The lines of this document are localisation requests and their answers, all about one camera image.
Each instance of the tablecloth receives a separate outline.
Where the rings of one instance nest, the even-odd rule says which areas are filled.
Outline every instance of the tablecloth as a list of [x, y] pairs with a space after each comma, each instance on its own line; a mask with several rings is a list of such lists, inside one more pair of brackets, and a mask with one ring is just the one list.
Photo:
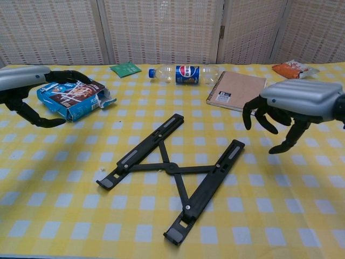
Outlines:
[[[309, 80], [344, 83], [345, 63], [316, 64]], [[289, 152], [268, 150], [285, 139], [253, 118], [206, 104], [212, 87], [157, 83], [148, 69], [120, 79], [109, 66], [77, 70], [106, 85], [118, 100], [56, 128], [32, 126], [0, 109], [0, 256], [99, 258], [344, 258], [345, 131], [341, 122], [312, 125]], [[220, 70], [284, 78], [270, 65], [219, 65]], [[26, 102], [56, 118], [32, 89]], [[180, 166], [214, 165], [232, 139], [246, 144], [233, 169], [185, 241], [163, 233], [181, 212], [178, 191], [163, 172], [129, 174], [110, 192], [95, 180], [174, 113], [184, 124], [165, 145]], [[158, 151], [143, 162], [159, 162]], [[204, 175], [184, 176], [190, 195]]]

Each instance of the blue box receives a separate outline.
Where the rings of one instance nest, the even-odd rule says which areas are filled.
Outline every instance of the blue box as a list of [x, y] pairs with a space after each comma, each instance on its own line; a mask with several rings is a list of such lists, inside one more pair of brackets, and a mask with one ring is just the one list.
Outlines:
[[116, 102], [109, 89], [94, 80], [91, 84], [50, 83], [37, 90], [37, 97], [51, 112], [59, 113], [67, 121], [77, 121], [98, 107]]

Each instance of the small green packet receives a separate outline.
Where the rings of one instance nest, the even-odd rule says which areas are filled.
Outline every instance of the small green packet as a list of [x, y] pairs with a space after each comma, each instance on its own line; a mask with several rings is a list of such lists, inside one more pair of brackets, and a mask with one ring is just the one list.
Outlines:
[[118, 74], [120, 78], [129, 76], [130, 74], [141, 72], [141, 69], [134, 65], [132, 62], [111, 66], [110, 69]]

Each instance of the orange snack bag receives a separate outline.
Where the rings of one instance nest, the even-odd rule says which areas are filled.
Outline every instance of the orange snack bag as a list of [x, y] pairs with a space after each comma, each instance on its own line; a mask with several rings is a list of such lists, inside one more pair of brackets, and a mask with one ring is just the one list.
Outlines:
[[313, 74], [320, 72], [317, 69], [309, 67], [305, 64], [291, 60], [279, 65], [272, 66], [272, 69], [287, 79], [300, 79], [303, 77], [308, 77]]

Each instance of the bottle cap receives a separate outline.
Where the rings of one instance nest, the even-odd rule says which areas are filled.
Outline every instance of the bottle cap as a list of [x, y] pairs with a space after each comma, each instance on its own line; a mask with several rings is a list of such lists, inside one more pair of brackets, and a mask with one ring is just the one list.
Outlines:
[[149, 69], [149, 78], [155, 78], [155, 77], [156, 77], [156, 70]]

